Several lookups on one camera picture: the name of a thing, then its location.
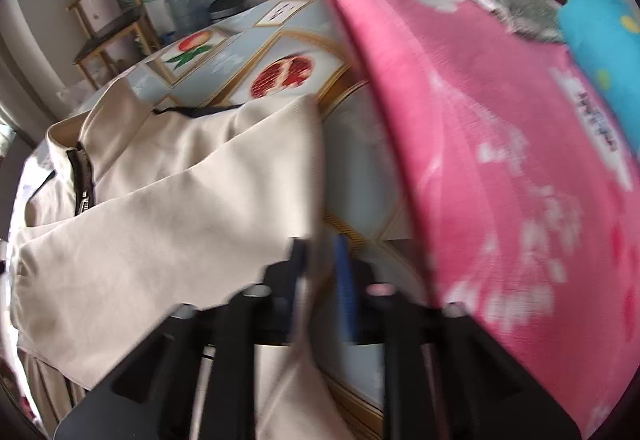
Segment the blue and pink pillow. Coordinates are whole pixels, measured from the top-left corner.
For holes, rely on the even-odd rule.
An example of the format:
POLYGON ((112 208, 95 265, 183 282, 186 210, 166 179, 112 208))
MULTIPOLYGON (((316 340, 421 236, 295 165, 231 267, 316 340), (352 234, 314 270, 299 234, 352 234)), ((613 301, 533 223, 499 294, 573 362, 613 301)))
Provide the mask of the blue and pink pillow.
POLYGON ((639 16, 623 0, 568 0, 558 23, 575 62, 639 152, 639 16))

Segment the pink floral blanket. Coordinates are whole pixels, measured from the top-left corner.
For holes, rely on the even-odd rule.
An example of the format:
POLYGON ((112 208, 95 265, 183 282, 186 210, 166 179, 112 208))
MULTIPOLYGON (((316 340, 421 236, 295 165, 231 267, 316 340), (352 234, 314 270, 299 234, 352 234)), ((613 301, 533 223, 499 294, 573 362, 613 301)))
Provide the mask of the pink floral blanket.
POLYGON ((559 44, 472 0, 333 0, 428 249, 461 302, 584 437, 639 366, 639 166, 559 44))

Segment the beige zip jacket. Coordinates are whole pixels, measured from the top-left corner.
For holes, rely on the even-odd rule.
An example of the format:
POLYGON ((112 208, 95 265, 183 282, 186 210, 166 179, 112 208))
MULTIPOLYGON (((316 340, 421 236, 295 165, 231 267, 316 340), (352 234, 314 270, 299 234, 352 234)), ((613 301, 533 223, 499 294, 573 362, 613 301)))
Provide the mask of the beige zip jacket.
POLYGON ((307 335, 329 275, 312 96, 190 117, 156 111, 118 80, 46 141, 54 177, 12 241, 10 316, 26 352, 92 388, 171 307, 221 303, 305 238, 292 345, 258 354, 257 434, 349 437, 307 335))

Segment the black trash bin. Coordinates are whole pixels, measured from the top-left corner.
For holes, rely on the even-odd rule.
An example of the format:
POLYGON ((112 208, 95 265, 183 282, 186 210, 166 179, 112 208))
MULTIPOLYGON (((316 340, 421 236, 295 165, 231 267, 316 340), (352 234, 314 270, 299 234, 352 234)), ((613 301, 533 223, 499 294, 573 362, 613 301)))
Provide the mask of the black trash bin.
POLYGON ((212 24, 244 12, 248 0, 213 0, 207 9, 212 24))

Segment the wooden chair with dark seat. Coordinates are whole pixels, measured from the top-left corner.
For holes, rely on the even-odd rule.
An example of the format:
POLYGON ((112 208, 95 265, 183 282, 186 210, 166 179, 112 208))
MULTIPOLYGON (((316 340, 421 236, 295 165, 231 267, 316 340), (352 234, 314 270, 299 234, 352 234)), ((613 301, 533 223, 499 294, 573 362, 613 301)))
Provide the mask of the wooden chair with dark seat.
POLYGON ((112 78, 118 75, 113 59, 106 53, 107 47, 112 43, 133 33, 138 37, 144 55, 152 55, 162 48, 143 0, 134 0, 132 7, 124 10, 100 29, 94 29, 91 25, 90 16, 86 12, 84 2, 85 0, 73 0, 66 6, 66 10, 76 15, 87 37, 86 42, 75 55, 73 64, 93 87, 94 91, 99 88, 99 83, 92 77, 88 69, 87 62, 90 59, 98 58, 112 78))

